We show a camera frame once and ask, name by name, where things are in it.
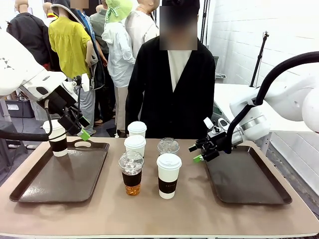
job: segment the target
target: black pants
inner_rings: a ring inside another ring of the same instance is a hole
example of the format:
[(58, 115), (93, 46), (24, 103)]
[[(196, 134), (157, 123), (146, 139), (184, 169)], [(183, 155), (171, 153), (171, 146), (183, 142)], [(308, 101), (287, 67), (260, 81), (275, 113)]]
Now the black pants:
[(115, 92), (114, 83), (111, 79), (107, 67), (104, 67), (104, 74), (105, 85), (102, 88), (95, 91), (94, 119), (99, 120), (102, 118), (104, 122), (107, 122), (110, 119), (112, 119), (114, 115), (113, 109), (115, 106)]

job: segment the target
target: black curtain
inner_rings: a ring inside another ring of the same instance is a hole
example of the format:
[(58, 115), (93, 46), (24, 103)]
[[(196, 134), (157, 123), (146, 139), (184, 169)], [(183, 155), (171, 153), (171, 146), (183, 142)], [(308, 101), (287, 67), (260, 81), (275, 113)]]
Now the black curtain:
[[(88, 16), (95, 14), (96, 13), (96, 6), (101, 4), (100, 0), (88, 0), (89, 1), (89, 8), (88, 9), (84, 9), (85, 14), (87, 14)], [(53, 2), (53, 0), (44, 0), (44, 2)]]

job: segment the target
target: black shirt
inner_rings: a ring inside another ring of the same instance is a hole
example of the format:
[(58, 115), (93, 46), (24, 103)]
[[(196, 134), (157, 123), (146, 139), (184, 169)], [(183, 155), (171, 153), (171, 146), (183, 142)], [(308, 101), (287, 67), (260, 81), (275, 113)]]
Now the black shirt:
[(48, 27), (28, 12), (18, 14), (6, 30), (31, 52), (37, 63), (50, 63)]
[(199, 41), (173, 92), (168, 54), (160, 37), (144, 43), (138, 53), (126, 100), (126, 127), (138, 120), (148, 129), (147, 138), (200, 139), (206, 136), (206, 117), (214, 104), (215, 62)]

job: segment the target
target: table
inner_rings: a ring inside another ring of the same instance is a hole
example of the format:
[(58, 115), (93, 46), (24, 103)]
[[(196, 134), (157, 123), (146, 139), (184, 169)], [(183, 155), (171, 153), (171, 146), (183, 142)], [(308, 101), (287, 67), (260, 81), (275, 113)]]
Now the table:
[[(222, 111), (229, 122), (235, 118), (229, 107), (230, 102), (239, 95), (245, 95), (245, 92), (251, 90), (248, 85), (237, 84), (215, 84), (214, 101), (216, 106)], [(260, 106), (266, 119), (270, 123), (270, 133), (264, 137), (261, 149), (266, 154), (272, 132), (311, 132), (306, 124), (302, 122), (291, 121), (281, 117), (267, 102)]]
[[(74, 141), (78, 137), (68, 137)], [(90, 201), (80, 204), (27, 205), (9, 195), (28, 173), (49, 143), (42, 143), (0, 187), (0, 234), (33, 238), (287, 238), (312, 236), (319, 222), (289, 183), (263, 156), (293, 202), (284, 206), (237, 206), (219, 201), (208, 180), (205, 164), (189, 153), (194, 140), (179, 140), (182, 167), (175, 197), (158, 192), (156, 145), (147, 139), (141, 193), (125, 193), (118, 159), (124, 139), (91, 138), (110, 144), (103, 170)]]

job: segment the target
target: yellow-green shirt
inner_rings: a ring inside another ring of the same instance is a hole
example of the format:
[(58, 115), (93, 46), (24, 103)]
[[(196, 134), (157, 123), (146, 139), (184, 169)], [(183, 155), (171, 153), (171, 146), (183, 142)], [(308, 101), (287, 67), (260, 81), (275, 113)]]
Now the yellow-green shirt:
[(87, 42), (91, 37), (84, 27), (67, 17), (59, 17), (49, 26), (51, 48), (59, 56), (60, 68), (69, 78), (87, 73), (90, 70), (85, 62)]

